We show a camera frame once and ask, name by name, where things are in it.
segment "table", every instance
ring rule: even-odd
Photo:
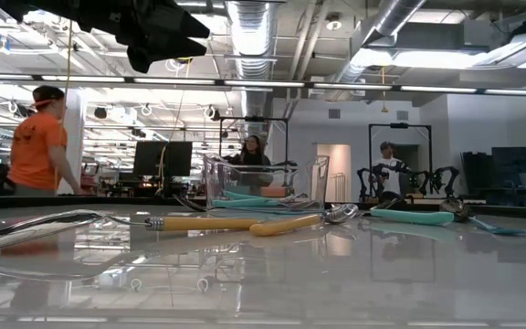
[[[0,208],[0,222],[77,208],[132,221],[197,216],[183,207],[87,204]],[[480,218],[526,229],[526,219]],[[101,222],[50,241],[52,254],[0,259],[0,328],[526,324],[526,237],[493,237],[464,224],[361,218],[255,239]],[[71,272],[84,275],[61,279]]]

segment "clear plastic bin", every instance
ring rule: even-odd
[[[217,201],[263,196],[279,201],[278,205],[267,204],[261,206],[263,208],[324,209],[329,156],[318,156],[308,164],[298,166],[231,165],[218,154],[205,154],[204,162],[209,207],[220,207]],[[288,196],[294,199],[284,203],[282,199]]]

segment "orange t-shirt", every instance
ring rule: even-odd
[[[60,176],[54,178],[48,147],[66,145],[66,130],[51,114],[42,112],[25,119],[14,132],[9,179],[23,186],[58,189]]]

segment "black cap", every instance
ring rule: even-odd
[[[32,104],[32,107],[39,110],[39,107],[47,105],[53,100],[63,99],[64,91],[52,86],[40,86],[34,89],[32,95],[34,96],[34,104]]]
[[[391,148],[394,148],[395,145],[391,142],[382,142],[381,143],[381,151],[388,148],[388,147],[391,147]]]

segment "monitor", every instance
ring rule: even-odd
[[[493,147],[492,161],[497,173],[526,174],[526,147]]]
[[[137,142],[133,173],[158,175],[162,150],[163,170],[169,176],[189,176],[192,167],[192,142]]]

